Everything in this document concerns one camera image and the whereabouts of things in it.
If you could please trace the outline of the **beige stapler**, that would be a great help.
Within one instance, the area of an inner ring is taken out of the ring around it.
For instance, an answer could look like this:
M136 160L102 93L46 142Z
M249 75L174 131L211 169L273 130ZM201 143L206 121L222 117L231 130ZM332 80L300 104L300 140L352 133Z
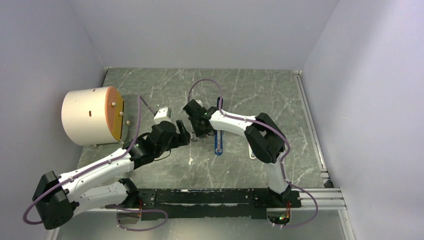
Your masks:
M254 154L250 145L248 145L248 154L249 154L250 159L252 159L252 160L256 159L256 155Z

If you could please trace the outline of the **blue stapler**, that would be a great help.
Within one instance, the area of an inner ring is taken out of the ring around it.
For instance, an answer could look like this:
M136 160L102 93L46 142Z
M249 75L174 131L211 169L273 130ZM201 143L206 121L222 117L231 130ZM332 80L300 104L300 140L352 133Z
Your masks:
M214 153L217 156L223 154L223 133L221 130L216 130L214 134Z

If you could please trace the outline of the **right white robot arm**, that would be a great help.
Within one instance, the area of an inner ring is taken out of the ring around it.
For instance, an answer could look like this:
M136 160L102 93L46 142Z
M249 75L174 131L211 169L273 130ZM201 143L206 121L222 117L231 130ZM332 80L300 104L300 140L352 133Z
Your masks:
M218 107L206 109L196 100L190 100L184 112L196 137L224 131L245 137L252 153L264 163L270 193L270 202L282 207L289 200L292 187L286 179L283 159L286 156L287 138L266 113L245 116L224 111Z

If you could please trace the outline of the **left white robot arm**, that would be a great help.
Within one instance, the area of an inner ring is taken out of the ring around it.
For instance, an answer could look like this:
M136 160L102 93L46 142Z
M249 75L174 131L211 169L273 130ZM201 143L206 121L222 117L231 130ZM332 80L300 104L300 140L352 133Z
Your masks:
M162 121L125 143L109 156L67 173L43 174L32 197L32 206L46 230L58 228L74 216L102 205L134 207L139 190L125 178L100 187L106 180L153 163L164 152L187 146L191 135L183 122Z

